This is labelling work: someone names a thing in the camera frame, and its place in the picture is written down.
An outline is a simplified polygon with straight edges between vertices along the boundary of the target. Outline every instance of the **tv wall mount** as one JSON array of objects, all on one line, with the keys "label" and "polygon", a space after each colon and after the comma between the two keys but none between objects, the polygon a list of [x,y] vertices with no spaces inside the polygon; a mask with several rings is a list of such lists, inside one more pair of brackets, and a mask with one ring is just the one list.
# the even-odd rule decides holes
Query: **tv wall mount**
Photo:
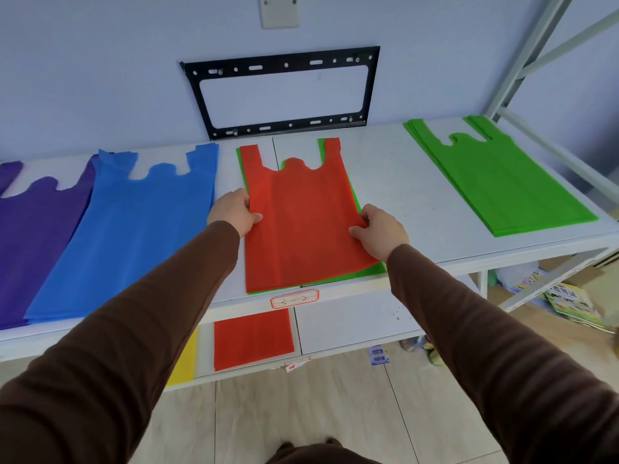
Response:
[{"label": "tv wall mount", "polygon": [[[381,47],[359,47],[307,53],[286,53],[283,55],[266,55],[246,57],[243,59],[213,60],[208,62],[181,62],[181,68],[191,84],[196,102],[206,131],[211,140],[249,137],[253,135],[274,135],[277,133],[338,129],[342,127],[360,127],[366,125],[369,102],[372,99],[374,77]],[[213,126],[209,112],[200,89],[200,82],[217,78],[231,78],[270,73],[301,72],[307,70],[324,70],[366,65],[368,76],[365,84],[363,107],[360,111],[332,116],[305,117],[262,124],[238,124],[234,127],[218,129]]]}]

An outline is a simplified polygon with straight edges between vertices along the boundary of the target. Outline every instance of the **left hand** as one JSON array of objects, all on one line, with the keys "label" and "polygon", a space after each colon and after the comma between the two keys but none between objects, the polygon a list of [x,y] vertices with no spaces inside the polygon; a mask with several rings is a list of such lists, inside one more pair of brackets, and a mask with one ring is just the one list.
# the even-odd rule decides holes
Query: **left hand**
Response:
[{"label": "left hand", "polygon": [[215,201],[206,223],[210,225],[213,221],[227,221],[235,227],[238,235],[243,237],[262,219],[262,213],[250,213],[249,207],[250,196],[247,190],[237,188]]}]

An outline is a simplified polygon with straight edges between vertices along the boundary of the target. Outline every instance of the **shoe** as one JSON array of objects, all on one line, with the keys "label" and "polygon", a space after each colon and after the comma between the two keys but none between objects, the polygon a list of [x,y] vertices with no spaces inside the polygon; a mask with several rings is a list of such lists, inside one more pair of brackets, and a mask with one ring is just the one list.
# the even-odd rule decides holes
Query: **shoe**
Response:
[{"label": "shoe", "polygon": [[329,437],[327,438],[327,441],[325,441],[326,444],[332,444],[333,446],[338,446],[340,448],[343,448],[344,446],[342,446],[342,443],[340,443],[337,439],[335,439],[334,437]]},{"label": "shoe", "polygon": [[294,448],[295,445],[293,445],[290,441],[284,441],[279,448],[277,448],[277,452],[279,453],[282,449],[288,449],[288,448]]}]

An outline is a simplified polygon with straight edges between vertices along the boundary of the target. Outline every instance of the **hand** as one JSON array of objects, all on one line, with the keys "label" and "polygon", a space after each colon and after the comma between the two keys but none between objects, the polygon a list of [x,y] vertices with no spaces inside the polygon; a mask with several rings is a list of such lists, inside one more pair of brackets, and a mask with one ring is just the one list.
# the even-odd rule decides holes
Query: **hand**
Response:
[{"label": "hand", "polygon": [[387,262],[393,249],[409,243],[404,226],[386,211],[368,203],[360,215],[368,222],[368,227],[351,226],[349,233],[361,241],[372,257]]},{"label": "hand", "polygon": [[206,219],[206,224],[213,221],[227,221],[235,227],[238,235],[243,237],[252,226],[262,219],[261,213],[250,213],[250,196],[244,188],[236,189],[219,197]]}]

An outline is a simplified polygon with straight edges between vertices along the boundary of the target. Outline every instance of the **brown long-sleeve shirt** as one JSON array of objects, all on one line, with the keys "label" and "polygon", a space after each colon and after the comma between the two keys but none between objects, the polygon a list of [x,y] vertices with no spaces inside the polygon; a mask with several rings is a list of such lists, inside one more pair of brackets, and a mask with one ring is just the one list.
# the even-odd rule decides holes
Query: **brown long-sleeve shirt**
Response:
[{"label": "brown long-sleeve shirt", "polygon": [[[122,463],[191,332],[236,264],[214,222],[89,315],[0,390],[0,461]],[[387,262],[394,295],[432,338],[512,462],[615,462],[619,398],[545,339],[410,246]],[[332,445],[280,462],[368,462]]]}]

